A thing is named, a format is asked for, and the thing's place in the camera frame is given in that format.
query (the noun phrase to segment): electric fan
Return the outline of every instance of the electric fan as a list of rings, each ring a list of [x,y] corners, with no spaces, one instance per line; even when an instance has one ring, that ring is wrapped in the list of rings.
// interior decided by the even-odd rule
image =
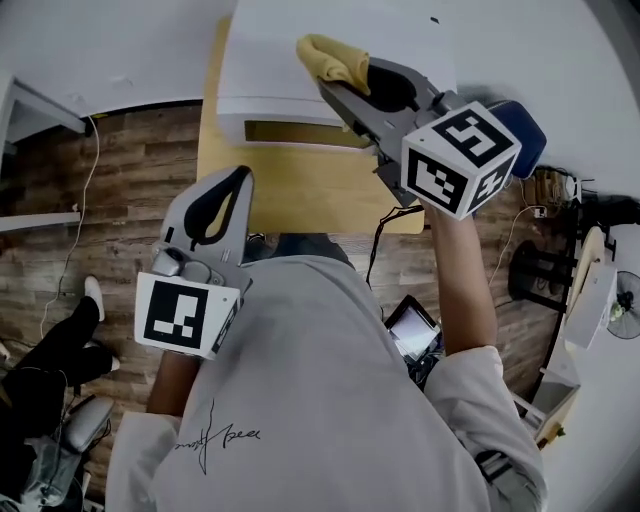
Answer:
[[[637,338],[640,336],[640,277],[631,272],[618,272],[616,293],[607,329],[623,340]]]

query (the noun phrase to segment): black signature print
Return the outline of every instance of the black signature print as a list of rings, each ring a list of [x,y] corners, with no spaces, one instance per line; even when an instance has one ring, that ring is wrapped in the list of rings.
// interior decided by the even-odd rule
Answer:
[[[234,439],[244,439],[244,438],[253,438],[260,439],[260,431],[259,430],[249,430],[249,432],[243,432],[242,430],[238,430],[237,432],[233,431],[233,423],[230,423],[222,430],[216,432],[213,435],[209,435],[211,432],[211,424],[213,423],[213,407],[215,405],[215,400],[211,399],[211,409],[209,409],[209,425],[207,426],[206,432],[204,430],[200,430],[200,439],[196,441],[192,441],[191,443],[184,444],[176,444],[174,446],[174,450],[179,450],[181,448],[191,448],[194,452],[200,449],[198,453],[198,464],[200,465],[200,469],[202,469],[203,474],[207,474],[207,446],[211,441],[213,441],[216,437],[222,437],[222,449],[226,450],[227,445],[231,444],[231,441]]]

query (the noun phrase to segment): white t-shirt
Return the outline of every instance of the white t-shirt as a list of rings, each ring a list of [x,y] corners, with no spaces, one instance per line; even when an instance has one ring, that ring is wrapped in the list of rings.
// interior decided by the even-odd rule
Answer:
[[[218,358],[203,363],[184,417],[124,415],[108,510],[543,506],[540,453],[495,348],[445,358],[423,394],[350,267],[294,256],[248,270],[245,304]],[[488,485],[476,464],[486,450],[511,461],[506,487]]]

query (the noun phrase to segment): black stool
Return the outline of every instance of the black stool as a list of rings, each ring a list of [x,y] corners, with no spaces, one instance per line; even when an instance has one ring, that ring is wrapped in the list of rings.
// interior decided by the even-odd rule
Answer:
[[[541,268],[541,261],[550,261],[564,267],[565,270],[559,272]],[[566,292],[573,283],[573,268],[577,264],[578,260],[575,258],[539,251],[531,240],[527,240],[518,246],[509,264],[509,295],[513,300],[530,300],[564,313],[567,310],[565,302],[543,297],[532,290],[536,279],[545,279],[549,283],[557,283],[565,287],[562,295],[566,297]]]

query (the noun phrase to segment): yellow rag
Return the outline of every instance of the yellow rag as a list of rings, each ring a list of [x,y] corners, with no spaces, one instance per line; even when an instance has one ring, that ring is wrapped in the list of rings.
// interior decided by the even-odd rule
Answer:
[[[298,39],[296,53],[314,79],[342,80],[366,96],[371,94],[367,85],[369,54],[364,50],[321,34],[307,34]]]

